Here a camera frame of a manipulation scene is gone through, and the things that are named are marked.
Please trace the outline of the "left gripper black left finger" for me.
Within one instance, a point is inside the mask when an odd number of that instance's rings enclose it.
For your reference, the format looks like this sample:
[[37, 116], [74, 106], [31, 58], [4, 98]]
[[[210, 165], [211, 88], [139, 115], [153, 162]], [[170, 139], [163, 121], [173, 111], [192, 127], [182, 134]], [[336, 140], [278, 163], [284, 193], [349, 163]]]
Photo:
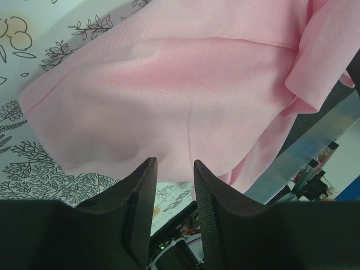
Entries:
[[70, 207], [58, 200], [1, 201], [2, 269], [145, 269], [158, 163]]

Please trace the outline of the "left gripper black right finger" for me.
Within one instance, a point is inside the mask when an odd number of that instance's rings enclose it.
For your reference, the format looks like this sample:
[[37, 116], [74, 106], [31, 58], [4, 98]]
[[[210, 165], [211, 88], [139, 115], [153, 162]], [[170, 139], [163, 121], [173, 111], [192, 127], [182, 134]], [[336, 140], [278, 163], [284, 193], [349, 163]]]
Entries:
[[358, 269], [359, 202], [263, 205], [193, 166], [207, 269]]

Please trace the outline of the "pink t-shirt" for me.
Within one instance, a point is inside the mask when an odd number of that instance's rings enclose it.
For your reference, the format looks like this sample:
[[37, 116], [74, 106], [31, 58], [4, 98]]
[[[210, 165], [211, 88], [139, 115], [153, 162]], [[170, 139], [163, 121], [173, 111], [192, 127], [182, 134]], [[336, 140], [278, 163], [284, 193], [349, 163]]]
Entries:
[[358, 1], [151, 1], [32, 82], [20, 107], [68, 174], [163, 182], [195, 160], [245, 192], [359, 50]]

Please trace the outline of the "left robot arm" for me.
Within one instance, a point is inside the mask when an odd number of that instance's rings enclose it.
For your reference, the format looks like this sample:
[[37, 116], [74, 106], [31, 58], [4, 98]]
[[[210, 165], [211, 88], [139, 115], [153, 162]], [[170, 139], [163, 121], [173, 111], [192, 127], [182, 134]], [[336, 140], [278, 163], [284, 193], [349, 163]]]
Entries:
[[195, 161], [203, 260], [184, 238], [155, 254], [158, 163], [144, 161], [99, 195], [1, 201], [2, 269], [358, 269], [359, 202], [258, 203]]

